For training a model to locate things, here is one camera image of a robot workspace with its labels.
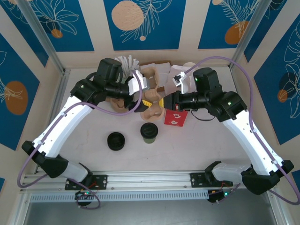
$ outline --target black lid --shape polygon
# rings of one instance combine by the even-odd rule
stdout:
[[[154,123],[145,123],[141,127],[141,135],[145,139],[153,139],[158,135],[158,127]]]
[[[108,147],[113,151],[121,150],[125,145],[125,137],[119,132],[111,133],[107,138]]]

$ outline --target gray floor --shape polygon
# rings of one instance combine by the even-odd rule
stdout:
[[[266,195],[238,190],[220,205],[206,200],[103,202],[98,210],[75,203],[32,203],[26,225],[273,225]]]

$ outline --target red box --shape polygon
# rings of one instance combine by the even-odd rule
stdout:
[[[165,112],[165,124],[182,127],[187,115],[188,111],[179,112],[167,109]]]

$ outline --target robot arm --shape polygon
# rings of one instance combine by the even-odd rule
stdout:
[[[178,81],[184,85],[184,82],[180,81],[184,75],[177,76],[179,79],[174,79],[174,83]],[[197,111],[200,108],[206,108],[211,115],[215,116],[233,133],[252,163],[251,165],[229,165],[219,161],[214,162],[205,170],[207,180],[243,183],[247,189],[257,195],[270,190],[283,175],[255,138],[253,132],[259,135],[286,173],[293,169],[291,161],[283,160],[275,153],[255,124],[254,130],[251,130],[249,112],[245,103],[237,93],[222,91],[216,71],[211,68],[202,68],[195,71],[193,77],[197,92],[182,93],[177,91],[164,97],[160,105],[175,111]]]
[[[139,91],[137,79],[130,77],[125,83],[121,83],[121,80],[117,82],[118,77],[121,77],[120,74],[121,63],[108,58],[101,60],[97,72],[89,75],[86,79],[80,80],[71,90],[71,96],[48,128],[33,142],[25,141],[22,145],[23,150],[28,155],[40,145],[32,159],[51,178],[64,176],[81,182],[86,186],[90,185],[92,172],[82,164],[69,162],[61,157],[59,153],[66,139],[93,108],[88,105],[77,105],[69,112],[64,112],[74,104],[88,102],[98,105],[98,103],[105,101],[106,98],[124,99],[126,107],[133,108],[136,104],[133,94]],[[142,89],[148,89],[148,80],[139,71],[136,71],[136,74]],[[135,112],[141,112],[146,108],[148,107],[141,103]],[[57,123],[60,116],[63,116],[63,118]],[[54,123],[57,123],[56,126],[47,138],[42,141]]]

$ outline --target ventilation grille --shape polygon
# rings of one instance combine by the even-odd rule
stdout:
[[[155,201],[155,200],[188,200],[188,199],[208,199],[207,190],[195,191],[148,191],[148,192],[105,192],[98,193],[97,196],[103,202],[120,201]],[[74,202],[74,193],[53,193],[53,194],[33,194],[31,203],[61,203]],[[89,196],[81,202],[94,202],[96,199]]]

